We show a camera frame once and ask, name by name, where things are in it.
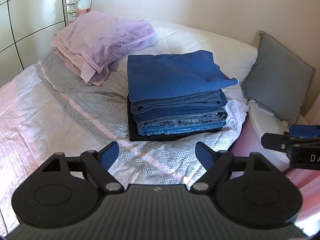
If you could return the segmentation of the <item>white pillow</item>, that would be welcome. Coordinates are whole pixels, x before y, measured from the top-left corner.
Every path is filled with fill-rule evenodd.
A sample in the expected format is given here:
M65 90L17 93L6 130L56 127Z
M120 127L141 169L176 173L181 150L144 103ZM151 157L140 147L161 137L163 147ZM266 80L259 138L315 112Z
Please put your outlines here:
M258 56L257 48L226 36L165 21L151 20L150 24L155 30L153 47L166 54L210 51L221 71L239 82L249 74Z

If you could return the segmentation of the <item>lilac folded sheets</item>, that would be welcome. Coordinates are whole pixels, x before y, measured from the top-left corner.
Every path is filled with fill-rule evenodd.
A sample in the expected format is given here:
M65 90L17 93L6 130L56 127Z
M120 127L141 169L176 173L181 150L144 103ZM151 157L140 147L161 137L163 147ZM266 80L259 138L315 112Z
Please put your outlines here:
M150 45L155 31L146 20L131 20L90 11L58 31L51 46L67 60L66 66L86 84L100 86L108 66L122 56Z

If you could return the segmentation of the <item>white curved wardrobe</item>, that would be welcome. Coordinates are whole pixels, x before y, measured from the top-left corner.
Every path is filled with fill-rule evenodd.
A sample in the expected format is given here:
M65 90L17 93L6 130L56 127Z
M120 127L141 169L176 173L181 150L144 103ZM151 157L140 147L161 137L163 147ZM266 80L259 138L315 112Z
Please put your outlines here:
M64 0L1 0L1 85L46 57L65 25Z

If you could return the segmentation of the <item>folded blue denim stack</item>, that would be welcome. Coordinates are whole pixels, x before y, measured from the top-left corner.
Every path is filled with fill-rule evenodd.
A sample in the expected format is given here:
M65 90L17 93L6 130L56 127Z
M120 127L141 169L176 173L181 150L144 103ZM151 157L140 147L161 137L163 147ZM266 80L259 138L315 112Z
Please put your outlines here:
M177 98L131 102L140 135L179 134L216 129L226 124L227 98L223 91Z

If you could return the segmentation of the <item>grey cushion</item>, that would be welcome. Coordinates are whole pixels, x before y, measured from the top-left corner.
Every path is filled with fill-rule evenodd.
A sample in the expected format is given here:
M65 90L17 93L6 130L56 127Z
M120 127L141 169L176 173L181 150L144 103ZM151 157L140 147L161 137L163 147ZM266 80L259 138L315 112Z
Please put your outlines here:
M258 56L241 89L246 99L294 125L315 72L275 38L260 31Z

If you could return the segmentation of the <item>small shelf with bottles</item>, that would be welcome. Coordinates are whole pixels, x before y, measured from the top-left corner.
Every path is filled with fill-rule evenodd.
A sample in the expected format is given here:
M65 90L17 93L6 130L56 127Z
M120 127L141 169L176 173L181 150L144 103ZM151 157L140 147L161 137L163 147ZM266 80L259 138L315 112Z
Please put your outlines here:
M66 0L67 20L74 22L76 18L90 11L91 0Z

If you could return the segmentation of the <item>dark blue garment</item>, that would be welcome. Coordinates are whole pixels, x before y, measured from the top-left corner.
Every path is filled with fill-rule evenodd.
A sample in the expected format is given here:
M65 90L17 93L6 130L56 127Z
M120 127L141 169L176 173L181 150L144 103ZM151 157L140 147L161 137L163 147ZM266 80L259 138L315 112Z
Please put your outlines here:
M130 55L127 81L131 102L212 92L237 85L215 64L210 51L186 54Z

